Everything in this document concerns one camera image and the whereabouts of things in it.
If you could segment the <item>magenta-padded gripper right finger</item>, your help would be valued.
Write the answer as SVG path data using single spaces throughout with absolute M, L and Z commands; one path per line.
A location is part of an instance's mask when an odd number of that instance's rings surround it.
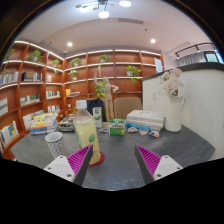
M 138 161 L 143 180 L 146 184 L 160 180 L 182 169 L 182 166 L 169 155 L 158 154 L 141 147 L 135 146 L 135 156 Z

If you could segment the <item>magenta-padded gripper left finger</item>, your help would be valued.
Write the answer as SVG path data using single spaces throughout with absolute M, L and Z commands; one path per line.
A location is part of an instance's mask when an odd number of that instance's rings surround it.
M 84 182 L 93 146 L 86 146 L 69 156 L 59 155 L 44 170 L 81 186 Z

